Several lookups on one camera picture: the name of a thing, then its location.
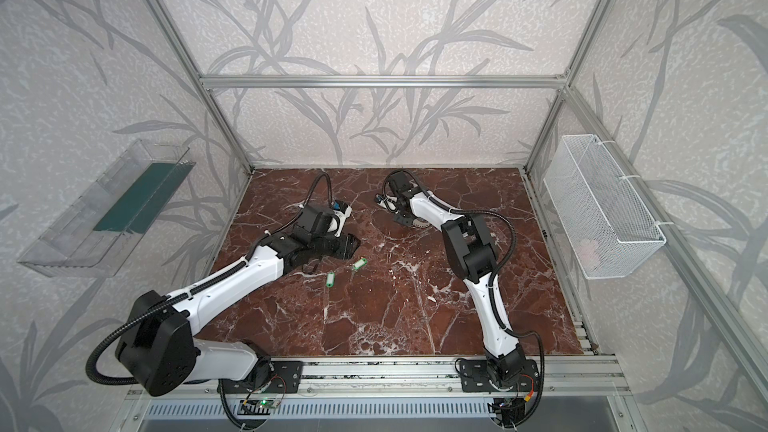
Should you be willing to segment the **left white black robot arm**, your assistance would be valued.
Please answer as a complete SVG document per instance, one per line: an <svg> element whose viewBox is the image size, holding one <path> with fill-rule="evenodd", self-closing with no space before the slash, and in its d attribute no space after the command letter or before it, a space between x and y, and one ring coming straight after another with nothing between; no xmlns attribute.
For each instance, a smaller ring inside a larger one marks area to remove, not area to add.
<svg viewBox="0 0 768 432"><path fill-rule="evenodd" d="M169 294L138 297L128 319L91 352L88 379L106 386L140 385L153 397L209 380L248 381L268 371L268 355L253 344L198 339L220 313L255 290L330 257L348 260L360 245L344 232L351 206L334 197L304 201L298 213L264 234L233 263Z"/></svg>

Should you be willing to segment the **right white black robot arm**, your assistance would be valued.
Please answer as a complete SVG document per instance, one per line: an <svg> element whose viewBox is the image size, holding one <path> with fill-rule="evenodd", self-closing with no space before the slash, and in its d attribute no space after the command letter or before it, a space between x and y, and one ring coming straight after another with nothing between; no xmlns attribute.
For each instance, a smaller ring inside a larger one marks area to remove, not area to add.
<svg viewBox="0 0 768 432"><path fill-rule="evenodd" d="M542 361L526 357L521 340L533 337L544 358L543 342L538 333L516 332L506 315L498 276L511 259L516 247L516 232L505 216L482 209L460 209L452 206L408 170L389 173L376 202L393 214L396 222L406 226L426 224L442 234L448 264L454 275L467 287L479 317L487 374L491 385L510 390L520 378L530 382L528 396L537 396L537 383L543 373L537 370ZM485 219L495 218L507 226L510 244L500 255Z"/></svg>

